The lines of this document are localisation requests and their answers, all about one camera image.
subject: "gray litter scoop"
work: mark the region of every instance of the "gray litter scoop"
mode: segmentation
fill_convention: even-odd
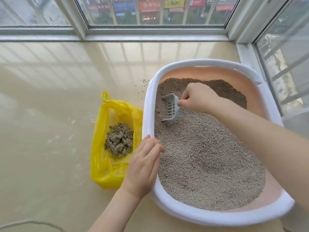
[[[168,106],[168,117],[163,119],[162,121],[177,119],[178,114],[179,114],[179,108],[180,108],[180,106],[177,105],[177,102],[179,101],[178,97],[175,94],[171,93],[171,94],[163,96],[162,100]]]

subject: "window glass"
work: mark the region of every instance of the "window glass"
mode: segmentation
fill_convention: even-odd
[[[222,25],[237,0],[77,0],[93,25]]]
[[[282,114],[309,107],[309,0],[293,0],[257,48]]]
[[[54,0],[0,0],[0,25],[68,26]]]

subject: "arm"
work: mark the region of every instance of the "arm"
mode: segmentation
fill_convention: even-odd
[[[147,135],[133,154],[125,179],[88,232],[122,232],[141,199],[154,187],[165,148]]]
[[[309,140],[220,98],[201,83],[189,84],[179,105],[221,121],[295,201],[309,211]]]

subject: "white litter box rim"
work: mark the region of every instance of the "white litter box rim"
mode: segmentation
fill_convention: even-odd
[[[144,104],[143,138],[147,134],[154,137],[155,100],[160,79],[169,71],[192,66],[213,66],[237,70],[244,74],[257,86],[264,107],[267,110],[269,120],[283,126],[274,98],[262,75],[258,74],[253,69],[236,62],[219,59],[192,59],[164,66],[150,81]],[[286,191],[282,190],[280,197],[275,202],[255,210],[244,212],[215,212],[202,210],[191,207],[172,198],[172,196],[164,190],[158,176],[152,194],[158,206],[170,215],[201,225],[245,226],[257,224],[283,216],[294,205],[294,200],[291,196]]]

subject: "left hand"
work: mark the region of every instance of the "left hand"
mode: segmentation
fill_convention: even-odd
[[[165,152],[160,140],[147,135],[136,148],[120,189],[139,200],[152,191],[158,174],[160,152]]]

